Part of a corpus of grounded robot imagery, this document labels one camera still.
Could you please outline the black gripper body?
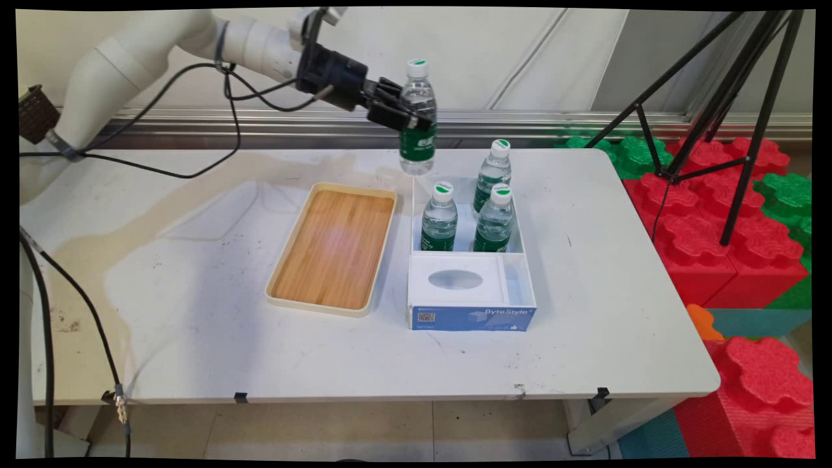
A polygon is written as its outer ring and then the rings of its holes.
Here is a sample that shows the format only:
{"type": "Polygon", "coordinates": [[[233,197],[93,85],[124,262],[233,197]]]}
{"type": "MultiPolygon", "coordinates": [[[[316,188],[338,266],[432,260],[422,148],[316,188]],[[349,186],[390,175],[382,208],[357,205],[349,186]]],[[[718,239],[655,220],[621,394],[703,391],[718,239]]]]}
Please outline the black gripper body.
{"type": "Polygon", "coordinates": [[[377,98],[378,83],[367,79],[366,65],[318,42],[322,23],[338,23],[342,12],[343,9],[303,9],[295,16],[295,50],[300,53],[295,88],[312,95],[295,107],[298,111],[318,101],[346,111],[383,103],[377,98]]]}

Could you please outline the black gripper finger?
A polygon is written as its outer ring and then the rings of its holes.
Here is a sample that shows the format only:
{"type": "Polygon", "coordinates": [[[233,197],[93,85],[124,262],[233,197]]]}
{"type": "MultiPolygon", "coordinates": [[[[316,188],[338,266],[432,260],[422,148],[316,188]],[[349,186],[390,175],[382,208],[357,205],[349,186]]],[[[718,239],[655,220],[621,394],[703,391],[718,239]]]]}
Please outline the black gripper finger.
{"type": "Polygon", "coordinates": [[[429,131],[434,120],[427,116],[419,116],[410,110],[395,109],[385,103],[369,103],[367,105],[367,119],[374,124],[382,125],[401,133],[407,129],[429,131]]]}
{"type": "Polygon", "coordinates": [[[402,92],[403,86],[398,83],[392,82],[392,80],[385,77],[381,77],[378,80],[377,98],[380,99],[380,101],[383,101],[383,103],[387,106],[400,107],[402,92]]]}

